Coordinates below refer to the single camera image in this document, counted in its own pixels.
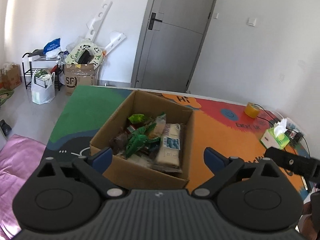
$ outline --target light switch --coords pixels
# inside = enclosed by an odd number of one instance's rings
[[[250,26],[255,26],[256,23],[257,23],[257,19],[256,18],[249,18],[247,24],[250,25]]]

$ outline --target snack package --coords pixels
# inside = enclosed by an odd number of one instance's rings
[[[156,119],[151,122],[146,130],[146,134],[148,135],[148,139],[155,139],[157,137],[161,137],[163,134],[163,130],[166,124],[166,115],[165,113],[156,117]]]
[[[110,140],[110,147],[114,155],[124,152],[128,143],[128,134],[126,132],[119,133],[115,138]]]
[[[137,135],[131,136],[127,144],[126,150],[124,152],[124,157],[129,158],[132,154],[136,153],[138,150],[143,148],[147,139],[148,137],[144,134],[137,134]]]
[[[125,131],[128,133],[128,134],[132,134],[137,128],[133,125],[133,124],[130,124],[126,129]]]
[[[157,164],[175,168],[180,167],[180,131],[181,127],[178,123],[165,125],[160,150],[156,157]]]
[[[146,117],[144,114],[133,114],[128,117],[128,120],[132,124],[144,123],[148,120],[148,117]]]

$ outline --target door handle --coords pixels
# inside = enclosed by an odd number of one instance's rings
[[[151,18],[150,18],[148,30],[153,29],[153,24],[155,23],[155,21],[162,22],[162,20],[156,19],[156,13],[151,13]]]

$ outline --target black device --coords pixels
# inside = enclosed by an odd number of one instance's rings
[[[320,160],[305,158],[276,148],[266,150],[265,157],[271,158],[278,166],[303,176],[306,180],[320,183]]]
[[[191,195],[118,187],[101,175],[111,161],[110,149],[69,165],[44,159],[13,201],[14,239],[304,239],[295,230],[302,199],[269,158],[246,163],[206,148],[215,176]]]

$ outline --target pink cloth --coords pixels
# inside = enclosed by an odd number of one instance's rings
[[[12,201],[39,165],[44,149],[44,144],[14,134],[0,152],[0,240],[20,231]]]

